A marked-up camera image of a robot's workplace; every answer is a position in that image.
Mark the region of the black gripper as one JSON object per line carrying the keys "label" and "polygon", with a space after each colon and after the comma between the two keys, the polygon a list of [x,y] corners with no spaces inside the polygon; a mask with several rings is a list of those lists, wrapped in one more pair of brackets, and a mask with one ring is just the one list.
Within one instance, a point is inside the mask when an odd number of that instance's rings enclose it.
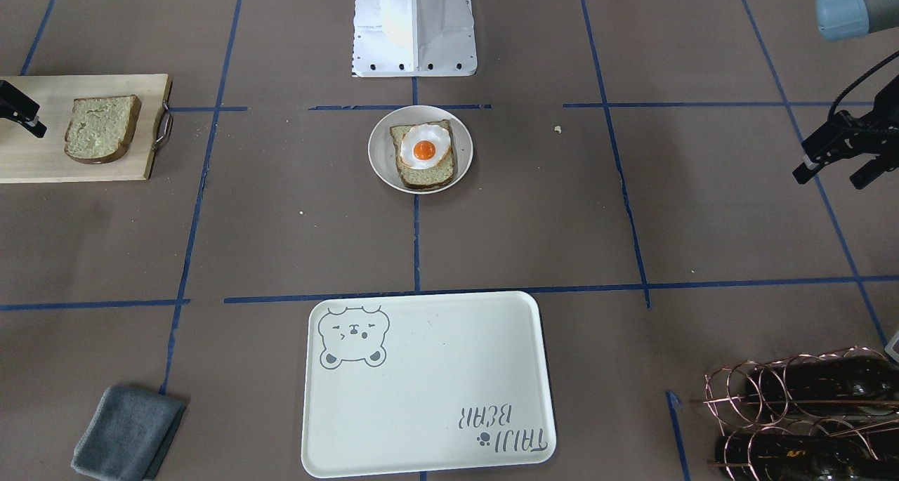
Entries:
{"label": "black gripper", "polygon": [[893,78],[874,97],[872,110],[862,117],[834,111],[825,123],[803,140],[803,162],[793,170],[800,185],[809,183],[822,168],[860,155],[871,159],[850,176],[857,190],[892,173],[898,167],[898,78]]}
{"label": "black gripper", "polygon": [[1,80],[1,117],[8,119],[30,132],[35,138],[44,138],[47,126],[39,122],[39,106],[34,100],[13,86]]}

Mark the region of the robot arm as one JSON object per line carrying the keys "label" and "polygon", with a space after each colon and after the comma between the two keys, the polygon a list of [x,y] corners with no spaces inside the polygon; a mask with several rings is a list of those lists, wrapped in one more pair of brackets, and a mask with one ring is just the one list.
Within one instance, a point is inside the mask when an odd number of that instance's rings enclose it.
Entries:
{"label": "robot arm", "polygon": [[[819,33],[827,41],[863,37],[898,25],[898,0],[815,0],[815,6]],[[871,159],[851,174],[857,190],[897,169],[898,79],[881,88],[867,114],[854,117],[839,109],[854,88],[896,59],[897,53],[892,53],[879,61],[836,97],[825,122],[802,142],[803,161],[792,173],[798,184],[809,183],[830,164],[860,155]]]}

